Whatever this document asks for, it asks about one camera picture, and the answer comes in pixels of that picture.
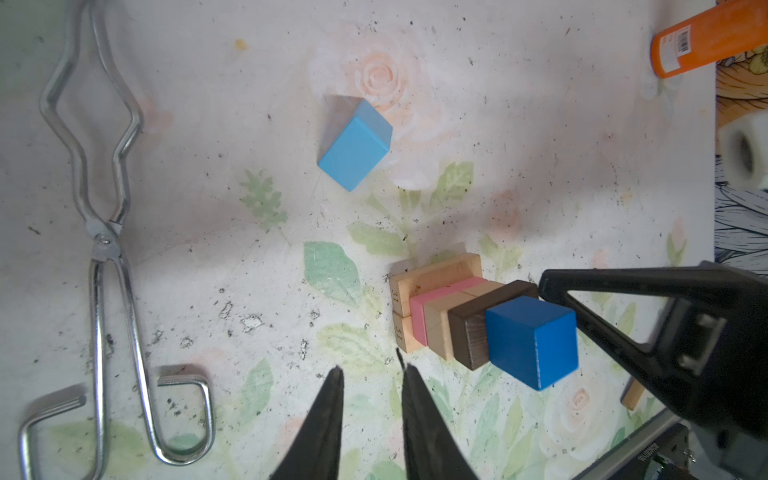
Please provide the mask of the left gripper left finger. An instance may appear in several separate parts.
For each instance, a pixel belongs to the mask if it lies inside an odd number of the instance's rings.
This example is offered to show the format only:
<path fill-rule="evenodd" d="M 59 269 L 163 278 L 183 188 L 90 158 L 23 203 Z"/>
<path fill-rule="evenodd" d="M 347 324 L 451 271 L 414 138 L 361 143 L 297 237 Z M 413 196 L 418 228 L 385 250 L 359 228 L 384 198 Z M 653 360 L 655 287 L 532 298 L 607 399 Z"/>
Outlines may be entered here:
<path fill-rule="evenodd" d="M 271 479 L 337 479 L 341 459 L 344 374 L 328 372 L 291 447 Z"/>

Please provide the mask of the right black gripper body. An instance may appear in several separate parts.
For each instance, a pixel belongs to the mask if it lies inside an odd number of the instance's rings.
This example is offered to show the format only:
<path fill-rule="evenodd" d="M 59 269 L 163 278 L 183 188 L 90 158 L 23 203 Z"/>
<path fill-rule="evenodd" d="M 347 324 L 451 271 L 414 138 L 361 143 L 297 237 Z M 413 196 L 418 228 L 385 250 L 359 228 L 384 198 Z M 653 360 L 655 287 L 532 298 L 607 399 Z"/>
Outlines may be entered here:
<path fill-rule="evenodd" d="M 573 297 L 668 299 L 656 336 L 638 343 Z M 572 309 L 578 328 L 675 414 L 719 433 L 767 435 L 767 281 L 703 261 L 695 267 L 549 269 L 543 300 Z"/>

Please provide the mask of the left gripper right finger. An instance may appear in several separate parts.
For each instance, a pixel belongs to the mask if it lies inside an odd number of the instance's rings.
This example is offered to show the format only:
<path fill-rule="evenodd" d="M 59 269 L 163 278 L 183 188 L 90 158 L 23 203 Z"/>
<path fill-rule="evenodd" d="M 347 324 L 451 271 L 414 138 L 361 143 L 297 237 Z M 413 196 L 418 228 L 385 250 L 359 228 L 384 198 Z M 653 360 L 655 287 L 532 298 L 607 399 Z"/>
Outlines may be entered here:
<path fill-rule="evenodd" d="M 418 369 L 397 357 L 403 370 L 402 422 L 408 479 L 477 479 L 461 454 Z"/>

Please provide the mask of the small wood cube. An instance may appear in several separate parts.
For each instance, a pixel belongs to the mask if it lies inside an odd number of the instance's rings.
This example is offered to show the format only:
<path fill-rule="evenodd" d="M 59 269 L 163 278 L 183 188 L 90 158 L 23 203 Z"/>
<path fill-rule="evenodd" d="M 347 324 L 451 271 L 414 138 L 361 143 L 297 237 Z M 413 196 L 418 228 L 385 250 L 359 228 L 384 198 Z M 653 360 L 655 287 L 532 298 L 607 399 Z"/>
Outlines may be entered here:
<path fill-rule="evenodd" d="M 473 299 L 474 297 L 459 291 L 431 300 L 424 305 L 428 346 L 446 361 L 454 359 L 448 312 Z"/>
<path fill-rule="evenodd" d="M 478 283 L 477 285 L 473 285 L 472 287 L 464 289 L 463 293 L 472 297 L 480 297 L 502 287 L 504 287 L 503 283 L 496 281 L 485 281 L 483 283 Z"/>

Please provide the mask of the dark brown block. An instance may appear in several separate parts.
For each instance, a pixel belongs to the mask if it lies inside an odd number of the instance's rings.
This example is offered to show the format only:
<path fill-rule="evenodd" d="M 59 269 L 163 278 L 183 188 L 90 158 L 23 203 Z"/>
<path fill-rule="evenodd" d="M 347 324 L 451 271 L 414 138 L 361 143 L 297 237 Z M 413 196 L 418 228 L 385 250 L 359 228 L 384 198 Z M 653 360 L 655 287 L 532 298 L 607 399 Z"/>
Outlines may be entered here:
<path fill-rule="evenodd" d="M 485 313 L 492 307 L 521 296 L 537 299 L 537 285 L 516 280 L 450 309 L 448 316 L 455 360 L 472 371 L 488 363 L 489 347 Z"/>

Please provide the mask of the pink block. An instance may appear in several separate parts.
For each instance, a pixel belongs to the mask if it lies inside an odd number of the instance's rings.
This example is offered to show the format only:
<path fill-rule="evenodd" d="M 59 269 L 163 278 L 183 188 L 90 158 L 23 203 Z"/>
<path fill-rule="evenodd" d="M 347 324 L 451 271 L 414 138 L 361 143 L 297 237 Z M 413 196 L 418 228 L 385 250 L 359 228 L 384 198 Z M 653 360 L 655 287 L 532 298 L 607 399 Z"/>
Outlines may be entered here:
<path fill-rule="evenodd" d="M 432 338 L 435 338 L 439 349 L 450 345 L 447 311 L 474 299 L 474 290 L 486 283 L 484 278 L 471 277 L 412 297 L 409 303 L 415 339 L 429 346 Z"/>

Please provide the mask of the blue cube block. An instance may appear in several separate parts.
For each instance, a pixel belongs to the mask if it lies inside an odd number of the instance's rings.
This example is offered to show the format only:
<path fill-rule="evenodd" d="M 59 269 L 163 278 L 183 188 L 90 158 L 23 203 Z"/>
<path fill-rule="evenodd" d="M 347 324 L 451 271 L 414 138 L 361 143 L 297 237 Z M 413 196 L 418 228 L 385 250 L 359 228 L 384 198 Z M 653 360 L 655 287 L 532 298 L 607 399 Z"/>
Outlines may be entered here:
<path fill-rule="evenodd" d="M 522 296 L 486 311 L 490 362 L 542 391 L 579 368 L 573 310 Z"/>

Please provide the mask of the light blue triangular block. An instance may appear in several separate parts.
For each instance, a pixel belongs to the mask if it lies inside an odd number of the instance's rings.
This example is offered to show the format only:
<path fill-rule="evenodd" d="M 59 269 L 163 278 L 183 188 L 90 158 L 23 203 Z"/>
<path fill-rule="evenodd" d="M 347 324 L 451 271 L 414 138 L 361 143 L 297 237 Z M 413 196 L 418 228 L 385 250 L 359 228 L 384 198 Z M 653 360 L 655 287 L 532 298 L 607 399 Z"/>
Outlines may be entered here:
<path fill-rule="evenodd" d="M 360 99 L 318 166 L 352 192 L 389 153 L 392 135 L 393 126 L 370 102 Z"/>

